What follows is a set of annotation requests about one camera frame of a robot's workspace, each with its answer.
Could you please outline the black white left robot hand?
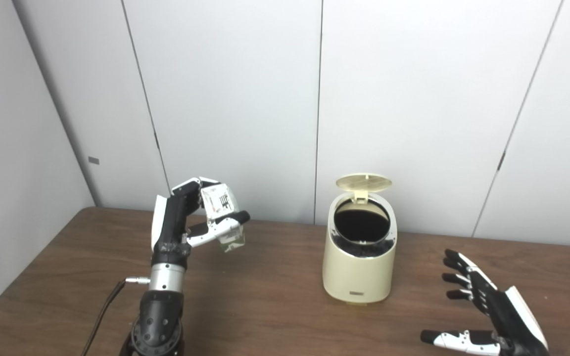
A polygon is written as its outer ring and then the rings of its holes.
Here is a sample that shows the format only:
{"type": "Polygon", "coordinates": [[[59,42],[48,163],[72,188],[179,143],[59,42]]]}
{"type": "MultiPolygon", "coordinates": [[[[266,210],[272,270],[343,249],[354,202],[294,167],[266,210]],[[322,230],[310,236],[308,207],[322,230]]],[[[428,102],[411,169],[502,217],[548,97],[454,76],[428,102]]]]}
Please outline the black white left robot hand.
{"type": "Polygon", "coordinates": [[[244,245],[243,225],[250,214],[241,210],[227,184],[198,177],[156,197],[151,226],[151,265],[187,267],[194,247],[218,241],[224,252],[244,245]]]}

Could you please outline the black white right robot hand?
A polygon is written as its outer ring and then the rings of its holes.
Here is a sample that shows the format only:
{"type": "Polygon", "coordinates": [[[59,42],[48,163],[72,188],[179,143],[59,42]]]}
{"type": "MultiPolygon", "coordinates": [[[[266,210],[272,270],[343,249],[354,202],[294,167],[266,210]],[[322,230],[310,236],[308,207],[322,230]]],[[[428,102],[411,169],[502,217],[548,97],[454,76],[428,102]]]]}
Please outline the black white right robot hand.
{"type": "Polygon", "coordinates": [[[474,356],[548,356],[547,339],[516,286],[499,289],[473,261],[446,249],[443,263],[456,273],[442,279],[460,286],[450,300],[467,300],[491,320],[493,330],[422,330],[423,343],[474,356]]]}

